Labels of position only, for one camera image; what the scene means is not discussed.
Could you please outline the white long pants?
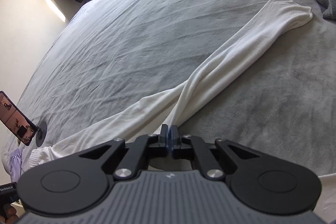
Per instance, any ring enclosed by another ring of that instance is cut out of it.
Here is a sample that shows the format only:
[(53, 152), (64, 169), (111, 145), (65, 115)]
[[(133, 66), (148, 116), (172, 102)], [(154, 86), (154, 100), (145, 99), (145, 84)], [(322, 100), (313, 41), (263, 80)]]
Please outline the white long pants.
[(229, 140), (207, 143), (225, 179), (206, 179), (169, 153), (136, 178), (113, 174), (141, 135), (178, 126), (249, 68), (283, 33), (312, 20), (308, 6), (269, 0), (176, 88), (140, 99), (85, 151), (36, 166), (18, 184), (24, 223), (320, 223), (319, 178), (307, 168)]

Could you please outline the purple garment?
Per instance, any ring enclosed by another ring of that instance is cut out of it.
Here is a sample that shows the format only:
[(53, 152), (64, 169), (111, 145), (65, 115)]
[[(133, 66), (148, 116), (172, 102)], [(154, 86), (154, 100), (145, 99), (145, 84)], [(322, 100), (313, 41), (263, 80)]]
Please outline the purple garment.
[(10, 179), (18, 182), (22, 172), (22, 149), (17, 148), (10, 154)]

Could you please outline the round phone stand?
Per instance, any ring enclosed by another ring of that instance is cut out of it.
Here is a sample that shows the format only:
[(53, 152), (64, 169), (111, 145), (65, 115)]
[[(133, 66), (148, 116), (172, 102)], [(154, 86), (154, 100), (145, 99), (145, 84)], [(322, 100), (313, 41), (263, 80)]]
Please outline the round phone stand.
[(38, 130), (35, 134), (35, 143), (36, 143), (37, 147), (42, 146), (42, 144), (45, 141), (46, 135), (47, 135), (47, 123), (45, 121), (42, 121), (38, 125)]

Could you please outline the black smartphone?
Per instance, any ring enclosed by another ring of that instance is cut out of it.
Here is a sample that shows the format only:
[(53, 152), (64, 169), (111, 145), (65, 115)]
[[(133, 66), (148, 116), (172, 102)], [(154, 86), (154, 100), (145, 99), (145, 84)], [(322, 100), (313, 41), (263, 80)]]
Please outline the black smartphone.
[(38, 131), (38, 127), (34, 125), (33, 122), (17, 108), (17, 106), (15, 106), (15, 104), (3, 91), (1, 91), (0, 98), (1, 122), (18, 140), (20, 140), (24, 145), (29, 146)]

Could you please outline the grey bed sheet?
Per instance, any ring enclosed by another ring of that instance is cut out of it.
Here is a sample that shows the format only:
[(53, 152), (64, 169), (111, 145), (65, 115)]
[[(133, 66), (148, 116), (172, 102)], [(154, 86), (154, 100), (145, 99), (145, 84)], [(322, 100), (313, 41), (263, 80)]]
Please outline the grey bed sheet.
[[(93, 0), (42, 58), (19, 108), (57, 142), (174, 88), (269, 0)], [(335, 172), (335, 23), (315, 0), (312, 20), (280, 36), (181, 127)]]

